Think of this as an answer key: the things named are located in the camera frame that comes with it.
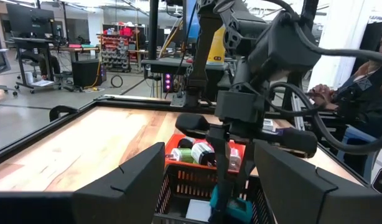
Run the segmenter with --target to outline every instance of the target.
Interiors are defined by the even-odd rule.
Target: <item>person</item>
[[[380,40],[379,52],[382,53],[382,37]],[[369,78],[372,86],[361,92],[352,99],[357,102],[358,113],[362,114],[365,122],[352,124],[355,128],[369,134],[375,138],[382,136],[382,65],[368,61],[364,63],[357,72],[352,75],[337,91],[331,90],[327,85],[317,85],[310,90],[310,93],[319,93],[314,96],[316,105],[326,104],[326,109],[336,111],[347,107],[338,99],[337,94],[350,88],[352,84],[361,78]]]
[[[20,34],[19,37],[22,38],[31,38],[30,34]],[[35,54],[33,48],[22,49],[21,58],[31,60],[35,63],[39,64],[40,73],[44,80],[47,79],[47,75],[49,74],[47,71],[46,59],[43,55]],[[61,73],[60,64],[57,58],[53,55],[50,55],[50,64],[53,68],[55,74]]]
[[[146,48],[146,36],[137,27],[134,30],[133,40],[138,43],[138,50]]]

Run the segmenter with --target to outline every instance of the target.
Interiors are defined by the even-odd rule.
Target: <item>red basket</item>
[[[184,134],[173,134],[172,137],[169,139],[169,142],[167,142],[166,144],[166,147],[165,147],[165,154],[170,154],[172,153],[172,150],[174,148],[177,148],[177,145],[179,143],[179,141],[184,138],[185,135]],[[236,144],[235,142],[233,141],[230,141],[228,143],[228,145],[231,147],[231,148],[234,148],[234,149],[237,149],[239,154],[240,154],[240,158],[241,160],[243,159],[243,154],[245,152],[245,146],[244,145],[241,145],[241,144]],[[203,165],[199,165],[199,164],[191,164],[191,163],[188,163],[188,162],[179,162],[179,161],[173,161],[173,160],[170,160],[169,158],[166,158],[165,159],[165,166],[169,165],[169,164],[177,164],[177,165],[182,165],[182,166],[190,166],[190,167],[198,167],[198,168],[209,168],[209,169],[216,169],[216,167],[209,167],[209,166],[203,166]]]

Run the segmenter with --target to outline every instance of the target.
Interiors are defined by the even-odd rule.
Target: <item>ceiling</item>
[[[8,0],[11,2],[20,2],[22,4],[34,6],[36,0]],[[57,0],[40,0],[41,2],[54,2]],[[64,2],[69,3],[72,7],[79,7],[83,10],[93,12],[93,8],[96,7],[119,7],[123,9],[133,9],[142,12],[145,15],[148,15],[149,12],[149,1],[148,0],[63,0]],[[322,16],[325,16],[330,2],[334,0],[320,0],[319,1],[319,13]],[[373,0],[374,6],[372,8],[373,13],[377,16],[382,16],[382,0]],[[300,13],[304,0],[285,0],[288,4],[291,4],[292,8]],[[247,5],[249,11],[258,17],[264,17],[266,20],[271,20],[271,18],[275,17],[276,11],[280,9],[279,6],[263,1],[263,0],[245,0],[245,4]],[[164,1],[159,1],[159,9],[161,11],[166,11],[167,9],[170,12],[177,12],[181,14],[182,7],[181,6],[166,6]]]

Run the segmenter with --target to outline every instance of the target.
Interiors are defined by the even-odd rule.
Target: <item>green object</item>
[[[82,47],[83,48],[91,48],[91,47],[96,47],[96,46],[93,46],[93,45],[90,45],[90,44],[82,44]]]
[[[188,163],[193,162],[193,157],[191,156],[191,149],[175,148],[172,150],[172,155],[177,161]]]

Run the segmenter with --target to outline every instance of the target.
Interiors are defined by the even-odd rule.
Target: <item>man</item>
[[[382,53],[382,38],[380,40],[379,52]],[[317,85],[310,92],[319,93],[322,97],[313,97],[315,104],[322,105],[326,103],[328,110],[339,110],[342,106],[337,93],[350,88],[354,82],[361,78],[369,77],[372,86],[363,91],[360,95],[354,97],[358,102],[358,113],[366,118],[365,123],[354,125],[357,129],[379,138],[382,136],[382,65],[369,61],[364,63],[357,72],[352,75],[337,91],[331,90],[327,85]]]
[[[146,36],[137,27],[134,30],[133,41],[137,42],[138,50],[146,48]]]

